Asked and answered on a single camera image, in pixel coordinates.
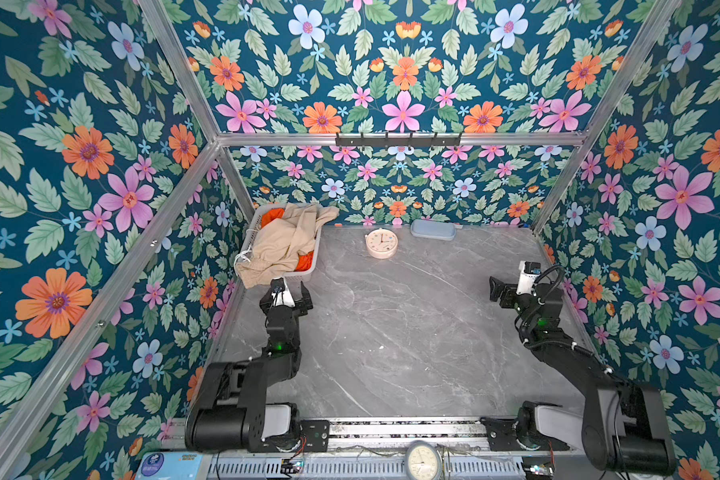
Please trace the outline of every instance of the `light blue flower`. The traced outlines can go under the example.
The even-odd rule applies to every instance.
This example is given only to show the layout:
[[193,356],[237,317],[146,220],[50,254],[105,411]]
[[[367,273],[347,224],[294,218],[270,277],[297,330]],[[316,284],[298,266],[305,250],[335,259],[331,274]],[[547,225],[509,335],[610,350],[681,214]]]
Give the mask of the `light blue flower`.
[[24,112],[27,115],[33,115],[35,121],[40,121],[41,118],[48,118],[48,116],[43,113],[43,110],[45,110],[45,106],[43,106],[42,104],[39,104],[37,107],[35,107],[31,100],[27,100],[27,106],[29,108],[27,110],[24,110]]
[[194,30],[185,30],[184,34],[186,35],[186,40],[188,42],[192,42],[192,45],[197,45],[197,43],[200,41],[200,39],[197,37],[197,32]]
[[115,452],[107,452],[104,454],[104,461],[99,464],[99,468],[103,468],[104,470],[109,470],[110,466],[115,463]]
[[395,43],[397,40],[394,39],[394,31],[390,30],[389,32],[384,32],[384,38],[382,38],[382,42],[386,42],[387,46]]
[[10,343],[15,336],[21,336],[20,328],[21,322],[13,323],[11,319],[5,319],[5,328],[0,330],[0,336],[4,337],[3,342]]
[[74,265],[77,263],[77,258],[74,258],[74,251],[72,250],[70,250],[69,253],[65,252],[64,250],[59,250],[59,256],[61,257],[61,260],[58,260],[58,262],[56,262],[56,266],[64,265],[64,268],[68,270],[70,268],[70,265]]
[[74,212],[70,212],[69,216],[61,219],[61,223],[70,226],[70,232],[74,232],[74,229],[80,228],[80,220],[82,217],[76,216]]
[[432,42],[432,30],[429,32],[422,32],[422,37],[418,40],[419,43],[423,43],[426,47],[429,45],[430,42]]
[[5,248],[5,245],[16,246],[13,239],[16,238],[16,234],[9,234],[6,228],[0,228],[0,250]]
[[219,27],[213,27],[213,36],[220,42],[224,40],[224,31],[219,30]]

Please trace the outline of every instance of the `teal wallpaper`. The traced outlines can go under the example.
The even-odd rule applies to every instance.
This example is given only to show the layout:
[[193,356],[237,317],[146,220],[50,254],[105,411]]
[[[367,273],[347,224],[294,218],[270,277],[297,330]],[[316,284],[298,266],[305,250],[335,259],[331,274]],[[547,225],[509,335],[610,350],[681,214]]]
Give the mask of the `teal wallpaper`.
[[662,389],[684,480],[720,478],[720,0],[681,7],[545,231],[600,358]]

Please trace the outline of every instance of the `blue small flower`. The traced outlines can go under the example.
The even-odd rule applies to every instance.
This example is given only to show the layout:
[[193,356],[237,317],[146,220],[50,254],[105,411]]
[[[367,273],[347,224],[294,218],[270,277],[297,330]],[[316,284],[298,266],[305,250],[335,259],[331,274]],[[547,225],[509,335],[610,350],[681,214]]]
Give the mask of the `blue small flower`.
[[390,30],[389,32],[384,32],[384,38],[382,38],[382,42],[386,42],[387,46],[395,43],[397,40],[394,39],[394,31]]
[[27,100],[27,106],[29,108],[27,110],[24,110],[24,112],[27,115],[33,115],[35,121],[40,121],[40,118],[48,118],[48,116],[43,113],[43,110],[45,110],[45,106],[43,106],[42,104],[39,104],[37,107],[35,107],[31,100]]
[[16,238],[16,234],[8,234],[8,230],[6,228],[0,228],[0,250],[5,248],[6,244],[16,246],[16,243],[13,242],[14,238]]
[[104,362],[104,366],[106,367],[106,370],[104,370],[104,374],[108,375],[115,371],[115,367],[117,364],[120,363],[119,360],[116,360],[116,357],[112,355],[112,358]]
[[104,454],[104,461],[99,465],[99,468],[109,470],[110,466],[115,463],[115,452],[107,452]]
[[327,20],[320,28],[326,31],[327,34],[336,33],[336,24]]
[[77,258],[74,258],[74,251],[72,250],[70,250],[69,253],[65,252],[64,250],[59,250],[59,256],[61,257],[61,260],[58,260],[58,262],[56,262],[56,266],[64,265],[64,268],[68,270],[70,268],[70,265],[74,265],[77,263]]
[[186,34],[186,40],[188,42],[192,42],[192,45],[197,45],[197,43],[200,41],[200,39],[197,37],[197,32],[194,30],[185,30],[184,34]]
[[224,31],[219,30],[219,27],[213,27],[213,36],[220,42],[224,39]]
[[430,42],[432,42],[432,30],[429,32],[422,32],[422,37],[418,40],[419,43],[423,43],[426,47],[429,45]]
[[4,336],[3,342],[10,343],[15,336],[21,336],[20,328],[21,322],[13,323],[11,319],[5,319],[5,328],[0,330],[0,336]]
[[59,104],[59,107],[63,107],[64,104],[69,103],[69,100],[64,97],[64,90],[56,90],[54,88],[48,88],[51,95],[51,103]]
[[69,225],[70,232],[74,232],[74,229],[80,228],[80,220],[82,220],[81,217],[76,216],[74,212],[70,212],[69,216],[61,219],[61,223],[64,225]]

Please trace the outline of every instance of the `white plastic basket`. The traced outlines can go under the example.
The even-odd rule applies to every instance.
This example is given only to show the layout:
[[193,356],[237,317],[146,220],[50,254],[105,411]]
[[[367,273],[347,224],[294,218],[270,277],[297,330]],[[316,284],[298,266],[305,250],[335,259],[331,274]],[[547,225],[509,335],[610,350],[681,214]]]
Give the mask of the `white plastic basket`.
[[[253,241],[256,239],[256,236],[259,233],[259,230],[262,228],[262,216],[264,216],[265,213],[272,210],[273,208],[286,208],[288,204],[268,204],[268,205],[262,205],[259,208],[256,209],[256,212],[253,215],[253,218],[251,220],[250,228],[248,229],[246,233],[246,239],[242,242],[242,248],[240,249],[241,252],[244,252],[251,248],[253,245]],[[295,206],[309,206],[312,204],[294,204]],[[317,207],[318,210],[318,216],[320,215],[321,206]],[[320,247],[320,232],[322,231],[322,226],[317,229],[317,235],[315,235],[315,249],[314,253],[312,254],[312,264],[309,266],[309,270],[305,270],[303,272],[288,272],[287,274],[282,274],[283,278],[286,279],[286,282],[292,280],[293,284],[298,284],[298,282],[309,282],[309,279],[312,278],[312,272],[315,271],[315,264],[317,264],[317,250]],[[245,262],[242,258],[238,258],[236,261],[236,264],[239,264],[240,262]]]

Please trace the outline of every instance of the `gray marble surface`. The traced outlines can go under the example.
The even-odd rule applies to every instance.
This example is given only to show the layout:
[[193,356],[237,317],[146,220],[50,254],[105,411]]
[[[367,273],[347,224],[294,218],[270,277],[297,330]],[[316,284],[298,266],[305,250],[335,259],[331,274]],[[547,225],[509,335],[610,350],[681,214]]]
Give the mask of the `gray marble surface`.
[[[542,261],[530,230],[464,228],[445,242],[398,228],[388,260],[367,255],[368,231],[323,229],[301,369],[268,402],[295,402],[304,417],[515,415],[524,400],[583,410],[582,395],[520,345],[513,312],[488,299],[489,276],[515,282],[521,260]],[[243,295],[223,360],[266,344],[265,292]],[[570,316],[563,325],[581,341]]]

